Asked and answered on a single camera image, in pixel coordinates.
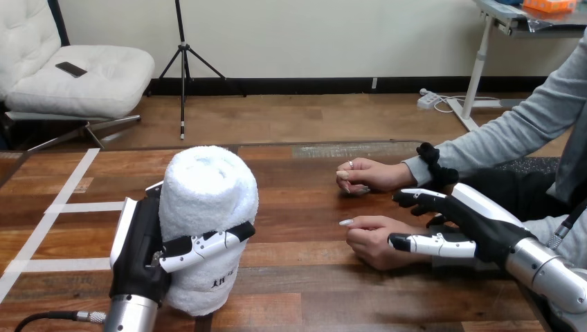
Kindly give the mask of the person's hand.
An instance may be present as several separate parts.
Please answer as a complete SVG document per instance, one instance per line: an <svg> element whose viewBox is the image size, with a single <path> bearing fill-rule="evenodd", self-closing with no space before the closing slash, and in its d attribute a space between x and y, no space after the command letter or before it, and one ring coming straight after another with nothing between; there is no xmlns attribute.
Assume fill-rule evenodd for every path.
<svg viewBox="0 0 587 332"><path fill-rule="evenodd" d="M367 265L387 271L415 264L430 264L431 257L395 250L388 243L392 233L426 234L427 229L386 216L357 216L341 221L347 228L346 242Z"/></svg>
<svg viewBox="0 0 587 332"><path fill-rule="evenodd" d="M391 192L416 185L407 165L387 165L366 158L355 158L339 165L336 183L346 194L360 196L374 190Z"/></svg>

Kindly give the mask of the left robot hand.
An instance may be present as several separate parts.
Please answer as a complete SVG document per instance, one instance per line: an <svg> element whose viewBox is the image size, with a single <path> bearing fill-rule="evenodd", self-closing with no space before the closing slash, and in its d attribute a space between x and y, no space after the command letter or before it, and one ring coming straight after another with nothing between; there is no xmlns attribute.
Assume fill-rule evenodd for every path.
<svg viewBox="0 0 587 332"><path fill-rule="evenodd" d="M183 235L164 241L159 220L162 182L145 190L139 201L125 199L111 248L113 281L109 296L160 308L172 273L216 260L255 234L250 221L225 231Z"/></svg>

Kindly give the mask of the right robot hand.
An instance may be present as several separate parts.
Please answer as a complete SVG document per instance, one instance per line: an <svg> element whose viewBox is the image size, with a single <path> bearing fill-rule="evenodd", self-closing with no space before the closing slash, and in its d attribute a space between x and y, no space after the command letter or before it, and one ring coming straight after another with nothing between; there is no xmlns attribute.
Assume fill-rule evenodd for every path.
<svg viewBox="0 0 587 332"><path fill-rule="evenodd" d="M410 188L399 190L392 199L403 208L411 208L415 216L435 212L437 216L429 221L428 228L446 222L457 225L430 234L426 241L417 240L414 234L391 233L388 242L397 250L448 258L475 257L502 268L518 242L536 238L513 214L463 183L455 184L449 195Z"/></svg>

